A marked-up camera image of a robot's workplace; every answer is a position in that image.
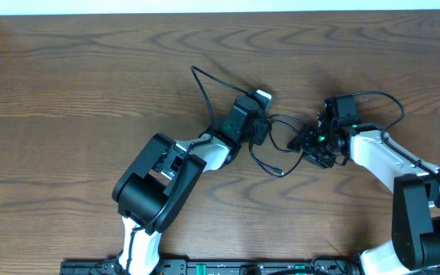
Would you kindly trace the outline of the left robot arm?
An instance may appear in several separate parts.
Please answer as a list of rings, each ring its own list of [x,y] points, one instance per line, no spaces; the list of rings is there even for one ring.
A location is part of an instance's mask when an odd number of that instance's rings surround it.
[[[158,265],[162,233],[173,223],[201,174],[230,164],[245,143],[267,136],[271,94],[262,90],[235,99],[227,118],[196,139],[155,134],[116,183],[112,198],[125,227],[118,274],[149,274]]]

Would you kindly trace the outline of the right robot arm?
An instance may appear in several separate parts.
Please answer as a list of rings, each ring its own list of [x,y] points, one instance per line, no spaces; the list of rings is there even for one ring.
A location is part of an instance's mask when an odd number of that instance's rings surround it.
[[[360,253],[348,274],[440,274],[440,167],[400,146],[377,123],[364,123],[356,95],[325,100],[316,127],[287,147],[321,169],[338,157],[371,172],[393,194],[391,239]]]

